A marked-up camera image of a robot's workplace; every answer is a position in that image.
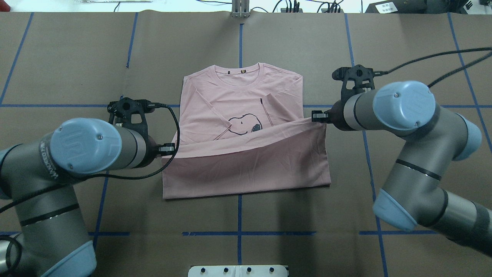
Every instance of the white bracket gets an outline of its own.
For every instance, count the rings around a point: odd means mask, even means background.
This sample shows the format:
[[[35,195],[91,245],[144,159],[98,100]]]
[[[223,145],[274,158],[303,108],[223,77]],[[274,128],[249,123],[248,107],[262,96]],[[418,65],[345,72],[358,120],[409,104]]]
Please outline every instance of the white bracket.
[[[289,277],[287,269],[281,265],[194,266],[188,277]]]
[[[249,17],[249,0],[232,0],[232,17]]]

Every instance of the shirt neckline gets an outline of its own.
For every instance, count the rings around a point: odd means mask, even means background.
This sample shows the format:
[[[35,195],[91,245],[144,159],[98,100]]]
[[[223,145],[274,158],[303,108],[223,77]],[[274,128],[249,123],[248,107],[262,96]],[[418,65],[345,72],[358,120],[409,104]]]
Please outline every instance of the shirt neckline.
[[[214,65],[214,66],[211,66],[209,70],[211,72],[212,79],[214,79],[216,84],[218,84],[222,87],[233,89],[233,90],[247,90],[247,89],[250,89],[250,88],[257,86],[261,82],[261,80],[263,79],[264,64],[263,63],[256,63],[255,65],[252,65],[250,67],[238,68],[238,69],[228,69],[228,68],[223,68],[223,67]],[[258,72],[257,78],[252,83],[245,85],[245,86],[235,86],[235,85],[228,84],[228,83],[222,81],[219,78],[219,76],[217,75],[217,73],[227,74],[228,72],[233,72],[233,74],[241,74],[242,70],[246,70],[246,72],[252,72],[252,71],[259,71],[259,72]]]

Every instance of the light blue joint cap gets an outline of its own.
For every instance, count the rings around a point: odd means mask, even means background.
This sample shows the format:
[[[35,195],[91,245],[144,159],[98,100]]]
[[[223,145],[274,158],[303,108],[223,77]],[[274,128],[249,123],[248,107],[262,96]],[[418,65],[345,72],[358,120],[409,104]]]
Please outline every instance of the light blue joint cap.
[[[68,256],[57,262],[41,277],[87,277],[96,267],[94,247],[88,241]]]
[[[0,151],[0,162],[3,160],[3,158],[5,157],[5,155],[7,154],[7,152],[12,149],[13,147],[11,148],[8,148],[8,149],[5,149],[5,150],[2,150]],[[8,197],[4,192],[3,190],[1,189],[0,187],[0,199],[3,199],[3,200],[9,200],[10,197]]]
[[[466,128],[468,129],[468,139],[466,140],[466,145],[463,148],[463,151],[456,156],[453,161],[461,161],[468,158],[473,152],[477,151],[477,149],[482,144],[482,132],[477,127],[477,125],[468,121],[464,116],[457,113],[466,124]]]
[[[95,118],[65,121],[53,132],[51,155],[65,170],[92,174],[108,168],[118,158],[122,138],[116,128]]]
[[[435,112],[435,98],[421,82],[395,82],[377,91],[372,108],[377,119],[387,127],[412,131],[431,120]]]
[[[383,189],[379,190],[372,210],[377,217],[405,232],[417,226],[417,221]]]

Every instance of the shirt sleeve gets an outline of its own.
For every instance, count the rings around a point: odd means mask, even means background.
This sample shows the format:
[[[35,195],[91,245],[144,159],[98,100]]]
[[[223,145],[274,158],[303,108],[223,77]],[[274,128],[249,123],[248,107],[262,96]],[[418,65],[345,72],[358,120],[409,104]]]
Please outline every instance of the shirt sleeve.
[[[181,92],[179,123],[181,144],[214,140],[231,126],[187,77]]]
[[[267,94],[261,101],[273,126],[304,118],[303,77],[298,75],[284,90]]]

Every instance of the white mounting plate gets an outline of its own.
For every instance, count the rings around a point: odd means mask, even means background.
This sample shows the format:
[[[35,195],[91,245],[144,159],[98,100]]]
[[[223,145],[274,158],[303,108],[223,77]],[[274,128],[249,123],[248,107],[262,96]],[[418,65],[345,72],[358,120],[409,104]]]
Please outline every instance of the white mounting plate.
[[[289,277],[289,271],[281,265],[194,266],[188,277]]]

